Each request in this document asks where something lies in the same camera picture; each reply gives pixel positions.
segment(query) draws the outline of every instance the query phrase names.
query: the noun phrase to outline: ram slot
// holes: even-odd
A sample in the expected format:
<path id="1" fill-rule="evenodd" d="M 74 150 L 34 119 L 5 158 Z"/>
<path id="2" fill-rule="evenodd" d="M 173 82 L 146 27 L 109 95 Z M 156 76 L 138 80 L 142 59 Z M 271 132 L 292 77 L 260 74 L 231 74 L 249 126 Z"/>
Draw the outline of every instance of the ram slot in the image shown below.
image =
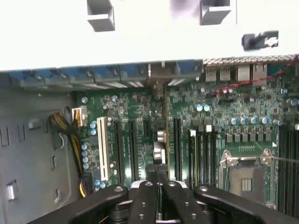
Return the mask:
<path id="1" fill-rule="evenodd" d="M 196 182 L 194 182 L 195 187 L 199 184 L 199 183 L 203 183 L 203 175 L 204 175 L 204 169 L 203 169 L 203 162 L 202 162 L 202 149 L 203 149 L 203 132 L 198 131 L 197 130 L 197 135 L 196 135 L 196 145 L 195 145 L 195 160 L 197 163 L 197 166 L 195 168 L 194 171 L 194 175 L 196 178 Z"/>
<path id="2" fill-rule="evenodd" d="M 181 119 L 173 119 L 175 177 L 182 181 Z"/>
<path id="3" fill-rule="evenodd" d="M 125 168 L 123 162 L 123 141 L 122 141 L 122 132 L 121 132 L 121 122 L 114 122 L 114 140 L 115 140 L 115 151 L 117 159 L 117 179 L 118 182 L 123 183 L 126 179 L 125 177 Z"/>
<path id="4" fill-rule="evenodd" d="M 296 131 L 296 145 L 294 159 L 299 160 L 299 132 Z M 294 217 L 299 218 L 299 163 L 294 164 Z"/>
<path id="5" fill-rule="evenodd" d="M 217 150 L 216 150 L 216 139 L 217 139 L 217 132 L 213 131 L 211 133 L 211 165 L 210 165 L 210 170 L 211 170 L 211 186 L 216 187 L 216 169 L 217 169 Z"/>
<path id="6" fill-rule="evenodd" d="M 136 122 L 129 120 L 129 148 L 131 160 L 132 181 L 138 181 L 138 151 L 137 151 L 137 137 L 136 137 Z"/>
<path id="7" fill-rule="evenodd" d="M 202 135 L 202 183 L 208 183 L 209 180 L 209 140 L 210 134 L 203 132 Z"/>
<path id="8" fill-rule="evenodd" d="M 195 136 L 193 135 L 192 132 L 194 132 L 195 130 L 188 130 L 188 164 L 189 164 L 189 169 L 188 169 L 188 173 L 189 173 L 189 188 L 193 189 L 193 183 L 195 181 L 195 176 L 194 176 L 194 171 L 195 171 L 195 159 L 194 159 L 194 153 L 195 153 Z"/>
<path id="9" fill-rule="evenodd" d="M 287 151 L 287 158 L 293 159 L 293 152 L 294 152 L 294 131 L 290 131 L 289 133 L 289 138 L 288 138 L 288 148 L 289 150 Z M 286 205 L 286 211 L 287 215 L 293 216 L 293 203 L 294 203 L 294 198 L 293 198 L 293 162 L 288 162 L 287 163 L 287 205 Z"/>
<path id="10" fill-rule="evenodd" d="M 110 178 L 110 157 L 107 134 L 107 118 L 97 118 L 98 143 L 100 156 L 101 180 L 108 181 Z"/>
<path id="11" fill-rule="evenodd" d="M 279 157 L 286 158 L 288 131 L 282 127 L 279 130 Z M 285 181 L 286 181 L 286 162 L 278 161 L 278 211 L 285 213 Z"/>

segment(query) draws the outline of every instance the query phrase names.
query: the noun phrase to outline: green circuit board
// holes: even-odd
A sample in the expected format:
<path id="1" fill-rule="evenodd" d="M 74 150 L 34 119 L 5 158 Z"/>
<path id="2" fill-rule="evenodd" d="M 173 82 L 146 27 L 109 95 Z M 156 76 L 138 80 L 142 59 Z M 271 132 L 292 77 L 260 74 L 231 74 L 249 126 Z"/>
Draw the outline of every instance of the green circuit board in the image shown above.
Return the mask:
<path id="1" fill-rule="evenodd" d="M 283 67 L 268 65 L 267 75 Z M 150 87 L 77 92 L 76 97 L 78 106 L 87 108 L 88 123 L 98 117 L 111 121 L 107 134 L 112 166 L 106 185 L 121 182 L 130 187 L 133 181 L 146 179 L 145 167 L 153 162 L 153 143 L 163 120 L 170 179 L 190 188 L 209 183 L 275 209 L 278 161 L 269 158 L 279 156 L 275 122 L 298 120 L 298 106 L 289 103 L 298 97 L 294 83 L 298 77 L 292 68 L 283 78 L 268 79 L 264 88 L 246 85 L 227 88 L 228 93 L 217 91 L 230 82 L 200 79 L 166 86 L 160 99 Z M 81 127 L 80 134 L 81 141 L 91 146 L 85 171 L 96 179 L 100 177 L 98 137 L 90 130 Z"/>

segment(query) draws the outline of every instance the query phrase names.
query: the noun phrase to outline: gray metal panel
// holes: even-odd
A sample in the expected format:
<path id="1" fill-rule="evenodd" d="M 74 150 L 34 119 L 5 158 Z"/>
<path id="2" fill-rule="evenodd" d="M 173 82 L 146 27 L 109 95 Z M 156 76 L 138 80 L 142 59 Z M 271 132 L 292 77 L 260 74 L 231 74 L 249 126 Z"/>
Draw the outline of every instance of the gray metal panel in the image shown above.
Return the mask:
<path id="1" fill-rule="evenodd" d="M 54 150 L 47 123 L 52 112 L 72 107 L 72 101 L 67 93 L 0 94 L 0 223 L 24 224 L 79 198 L 71 147 L 62 136 L 64 147 Z M 16 198 L 9 200 L 12 183 Z"/>

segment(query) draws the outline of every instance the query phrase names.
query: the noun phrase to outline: silver capacitor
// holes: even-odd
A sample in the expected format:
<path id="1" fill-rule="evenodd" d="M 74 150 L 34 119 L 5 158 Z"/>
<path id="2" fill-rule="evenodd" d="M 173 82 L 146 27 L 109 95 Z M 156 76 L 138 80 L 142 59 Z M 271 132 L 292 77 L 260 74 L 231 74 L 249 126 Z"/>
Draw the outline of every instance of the silver capacitor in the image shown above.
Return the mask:
<path id="1" fill-rule="evenodd" d="M 256 118 L 255 118 L 255 117 L 250 117 L 250 118 L 248 119 L 248 122 L 249 122 L 250 124 L 252 124 L 252 125 L 255 125 L 255 124 L 256 124 Z"/>
<path id="2" fill-rule="evenodd" d="M 266 117 L 260 117 L 259 122 L 263 125 L 266 125 L 268 123 L 268 118 Z"/>
<path id="3" fill-rule="evenodd" d="M 240 119 L 240 124 L 241 125 L 245 125 L 246 124 L 246 119 L 245 118 L 241 118 Z"/>

